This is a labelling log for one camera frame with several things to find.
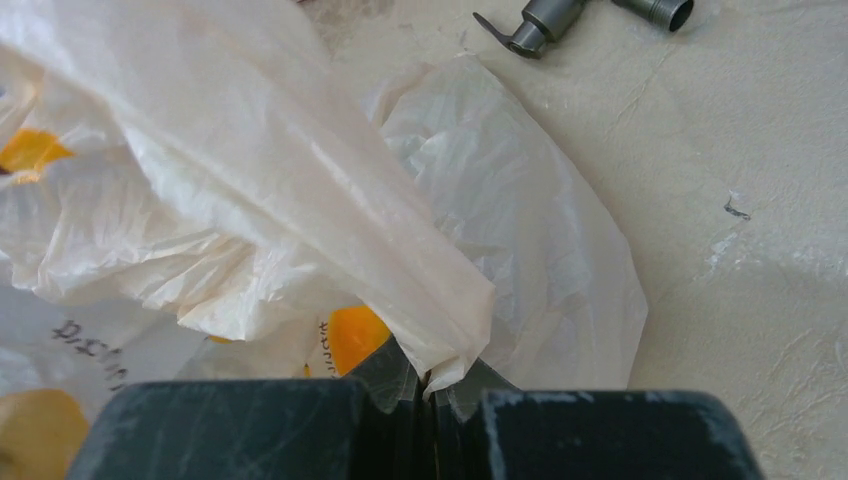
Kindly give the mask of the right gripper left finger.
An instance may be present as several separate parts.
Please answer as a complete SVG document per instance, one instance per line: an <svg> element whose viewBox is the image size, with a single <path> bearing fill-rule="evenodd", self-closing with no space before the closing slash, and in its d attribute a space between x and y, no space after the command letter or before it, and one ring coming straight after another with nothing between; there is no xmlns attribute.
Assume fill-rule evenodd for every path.
<svg viewBox="0 0 848 480"><path fill-rule="evenodd" d="M390 337L347 377L361 383L373 410L362 421L369 468L378 479L416 479L420 457L421 382Z"/></svg>

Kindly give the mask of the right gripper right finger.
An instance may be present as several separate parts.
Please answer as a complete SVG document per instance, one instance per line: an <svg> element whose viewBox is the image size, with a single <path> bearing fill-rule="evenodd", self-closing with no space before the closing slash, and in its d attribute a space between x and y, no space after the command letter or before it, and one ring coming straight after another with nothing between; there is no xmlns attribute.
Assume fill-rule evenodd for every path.
<svg viewBox="0 0 848 480"><path fill-rule="evenodd" d="M435 467L439 479L488 479L488 440L478 407L488 391L517 387L478 359L460 382L433 393Z"/></svg>

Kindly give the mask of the translucent plastic bag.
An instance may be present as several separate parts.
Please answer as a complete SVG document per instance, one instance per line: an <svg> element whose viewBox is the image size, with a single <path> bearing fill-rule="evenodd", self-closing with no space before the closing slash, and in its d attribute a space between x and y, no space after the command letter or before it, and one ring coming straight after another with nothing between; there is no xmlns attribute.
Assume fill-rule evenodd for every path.
<svg viewBox="0 0 848 480"><path fill-rule="evenodd" d="M306 378L368 307L416 397L621 389L647 304L475 58L365 104L292 1L1 5L1 475L400 478L403 406Z"/></svg>

